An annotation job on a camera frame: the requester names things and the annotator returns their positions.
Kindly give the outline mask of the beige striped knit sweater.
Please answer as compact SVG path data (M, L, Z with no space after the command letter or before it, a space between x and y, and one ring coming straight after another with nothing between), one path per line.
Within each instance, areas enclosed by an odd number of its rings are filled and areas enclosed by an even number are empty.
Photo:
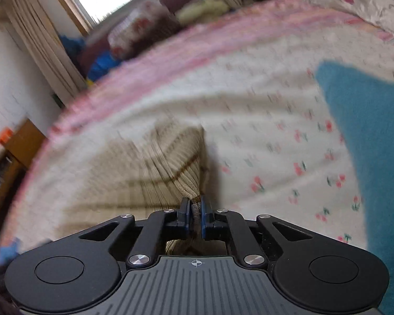
M155 124L139 144L115 140L92 159L57 233L65 237L127 213L145 219L154 211L178 208L185 198L196 230L207 178L203 127Z

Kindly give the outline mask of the blue cloth at bedside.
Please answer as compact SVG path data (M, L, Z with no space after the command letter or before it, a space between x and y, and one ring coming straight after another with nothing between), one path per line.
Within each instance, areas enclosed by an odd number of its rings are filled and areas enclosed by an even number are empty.
M20 240L15 238L9 245L0 246L0 266L8 264L19 255Z

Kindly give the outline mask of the blue yellow bag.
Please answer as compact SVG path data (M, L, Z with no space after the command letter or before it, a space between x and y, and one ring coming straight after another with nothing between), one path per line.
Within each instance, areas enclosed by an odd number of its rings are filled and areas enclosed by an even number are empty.
M100 54L90 66L87 72L87 81L96 82L121 63L122 60L114 58L110 51L105 51Z

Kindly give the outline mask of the wooden shelf cabinet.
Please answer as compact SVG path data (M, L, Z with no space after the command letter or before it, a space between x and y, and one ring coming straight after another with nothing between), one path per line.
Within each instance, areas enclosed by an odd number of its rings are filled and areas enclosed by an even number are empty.
M45 139L26 119L0 151L0 234L13 198Z

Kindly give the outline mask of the dark red sofa bench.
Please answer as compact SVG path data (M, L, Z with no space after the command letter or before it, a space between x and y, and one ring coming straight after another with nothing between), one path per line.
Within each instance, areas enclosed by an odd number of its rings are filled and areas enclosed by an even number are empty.
M139 18L139 9L146 2L155 1L166 7L171 14L175 14L192 0L132 0L109 15L92 29L85 38L85 46L76 57L78 69L84 77L90 71L95 60L104 52L110 50L109 35L114 33L114 29L127 28L132 23L132 19Z

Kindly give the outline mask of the teal folded sweater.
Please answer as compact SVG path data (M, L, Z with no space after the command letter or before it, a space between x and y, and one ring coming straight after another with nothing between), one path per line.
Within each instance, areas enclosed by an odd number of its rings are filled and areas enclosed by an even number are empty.
M367 247L389 269L381 310L394 314L394 82L333 61L320 63L315 78L356 171Z

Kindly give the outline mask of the floral red white pillow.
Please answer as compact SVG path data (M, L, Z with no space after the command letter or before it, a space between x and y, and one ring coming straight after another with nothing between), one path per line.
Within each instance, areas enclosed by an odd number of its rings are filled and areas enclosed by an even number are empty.
M107 36L114 58L133 58L181 29L176 16L159 0L145 0Z

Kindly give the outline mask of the olive green cushion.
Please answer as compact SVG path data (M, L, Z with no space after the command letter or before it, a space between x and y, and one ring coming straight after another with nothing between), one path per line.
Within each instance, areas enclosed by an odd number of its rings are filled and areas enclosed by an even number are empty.
M230 11L228 4L221 0L194 0L175 13L182 27L207 24Z

